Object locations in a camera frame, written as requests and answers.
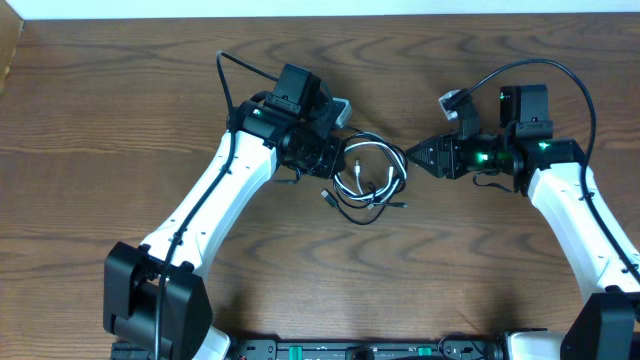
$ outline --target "silver connector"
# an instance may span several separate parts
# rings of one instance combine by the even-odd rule
[[[444,102],[449,100],[453,95],[457,94],[460,90],[451,90],[448,93],[442,95],[442,97],[440,97],[440,99],[438,99],[438,103],[440,104],[440,108],[442,109],[442,112],[444,112],[444,115],[447,117],[448,121],[456,121],[458,120],[458,112],[457,111],[451,111],[451,110],[446,110],[444,108]]]
[[[336,118],[335,126],[339,129],[347,126],[349,121],[351,120],[351,115],[353,115],[353,110],[351,109],[351,103],[347,99],[333,98],[334,102],[344,104],[344,109],[340,112],[340,115]]]

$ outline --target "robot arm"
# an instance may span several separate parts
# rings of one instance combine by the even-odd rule
[[[595,138],[591,98],[584,85],[562,65],[545,59],[522,61],[506,65],[478,84],[504,69],[530,62],[566,70],[583,89],[592,119],[587,148],[590,154]],[[436,177],[457,179],[469,172],[512,175],[514,192],[529,197],[553,229],[585,302],[568,333],[504,333],[503,353],[511,360],[628,359],[634,323],[640,318],[640,255],[602,199],[593,172],[586,165],[588,155],[573,139],[553,139],[546,86],[501,88],[503,136],[480,130],[469,94],[468,90],[452,91],[440,99],[445,115],[449,120],[459,120],[460,129],[416,145],[407,150],[407,157]],[[485,186],[509,191],[495,183]]]
[[[119,242],[105,260],[105,330],[149,350],[157,346],[158,358],[224,358],[230,341],[211,326],[204,283],[240,211],[276,168],[330,178],[345,167],[344,143],[330,132],[346,125],[349,102],[327,96],[324,84],[327,94],[322,93],[318,77],[290,64],[280,78],[270,78],[277,81],[273,92],[257,93],[231,109],[218,152],[173,214],[138,248]],[[234,135],[235,153],[226,169]],[[220,171],[227,172],[219,177]],[[162,279],[169,281],[162,291],[162,280],[160,287],[151,281],[165,272]],[[155,310],[165,321],[158,321]]]
[[[187,197],[156,231],[142,241],[142,246],[150,247],[150,256],[165,259],[173,234],[227,161],[230,138],[231,133],[224,134],[213,161]],[[194,266],[193,274],[206,281],[222,240],[251,196],[271,179],[277,168],[276,149],[270,149],[263,143],[263,139],[244,131],[236,133],[237,145],[231,168],[191,220],[182,244],[173,255],[172,265],[189,262]]]
[[[628,293],[640,291],[638,282],[625,271],[625,264],[593,221],[580,191],[580,164],[552,164],[550,167],[536,170],[528,196],[558,238],[578,280],[583,302],[586,303],[591,294],[605,292],[608,286],[618,286]],[[638,251],[602,199],[591,169],[587,170],[587,185],[598,212],[627,258],[638,261]]]

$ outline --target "cable connector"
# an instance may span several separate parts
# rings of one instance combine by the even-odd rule
[[[403,208],[403,209],[406,209],[406,208],[409,207],[409,205],[407,203],[387,203],[387,206]]]
[[[466,96],[465,94],[466,94],[466,89],[452,90],[442,95],[442,97],[438,99],[440,108],[442,109],[442,112],[444,112],[448,121],[458,120],[458,112],[455,111],[455,108],[456,108],[456,105],[458,105],[458,102],[464,96]]]
[[[335,209],[338,207],[338,199],[336,199],[335,196],[333,196],[333,194],[329,192],[329,190],[322,190],[322,192],[320,192],[320,195],[322,195],[327,204],[331,205],[332,208]]]
[[[356,166],[353,167],[353,172],[356,175],[356,184],[358,185],[358,191],[360,191],[360,195],[364,195],[362,191],[362,185],[360,185],[360,160],[356,160]]]
[[[335,127],[337,127],[338,129],[343,129],[345,126],[347,126],[353,114],[351,103],[347,99],[340,98],[333,98],[333,102],[336,103],[336,106],[338,106],[337,103],[344,104],[344,108],[342,109],[338,117],[336,117],[336,121],[334,123]]]

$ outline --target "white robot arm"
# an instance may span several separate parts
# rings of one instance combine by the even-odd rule
[[[273,92],[259,92],[233,107],[221,56],[276,81]],[[287,64],[276,78],[224,52],[218,53],[218,71],[229,131],[213,161],[138,248],[119,242],[105,260],[105,330],[154,349],[157,359],[224,357],[229,338],[211,327],[204,282],[240,211],[276,168],[328,179],[345,167],[345,144],[331,131],[346,124],[351,106],[333,98],[317,76]],[[156,286],[151,281],[158,277]]]
[[[224,134],[213,161],[187,197],[156,231],[142,241],[141,245],[150,247],[150,256],[165,260],[173,234],[226,163],[231,136],[229,132]],[[191,220],[182,236],[182,244],[171,259],[172,265],[178,267],[183,262],[191,263],[193,274],[206,281],[222,240],[251,196],[271,179],[277,168],[276,149],[270,149],[263,143],[264,140],[257,136],[243,131],[236,133],[236,151],[231,167]],[[224,359],[229,344],[229,337],[211,326],[194,359]]]
[[[620,260],[587,208],[580,190],[579,173],[578,163],[552,164],[550,169],[536,170],[528,192],[531,203],[540,210],[558,238],[576,276],[584,303],[587,303],[593,294],[605,293],[607,288],[616,286],[626,293],[640,292],[640,285],[631,273],[625,271],[626,265]],[[602,199],[591,169],[587,170],[587,185],[600,216],[627,258],[637,264],[638,251]],[[625,333],[631,336],[633,320],[630,324],[627,322],[626,326],[627,331],[620,329],[622,337]],[[507,352],[511,360],[559,360],[565,336],[566,333],[548,331],[516,332],[510,334],[507,339]],[[598,340],[623,340],[619,337],[614,338]],[[610,352],[603,352],[603,356],[607,359],[618,359]]]

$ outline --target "wood grain surface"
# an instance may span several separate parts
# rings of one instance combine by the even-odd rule
[[[5,0],[0,0],[0,94],[9,74],[11,59],[18,45],[24,21]]]
[[[1,357],[108,357],[104,258],[116,241],[137,245],[153,231],[217,149],[218,49],[275,74],[285,63],[313,70],[352,101],[354,126],[403,148],[453,128],[436,102],[443,93],[522,58],[561,61],[592,92],[592,167],[640,245],[640,15],[34,21],[0,99]],[[272,89],[226,69],[236,102]],[[483,126],[498,128],[501,85],[531,83],[549,87],[556,136],[586,146],[579,90],[545,66],[474,95]],[[424,339],[566,330],[581,309],[571,268],[526,198],[411,167],[396,198],[409,208],[357,227],[322,200],[328,186],[268,183],[251,199],[207,284],[215,326]]]

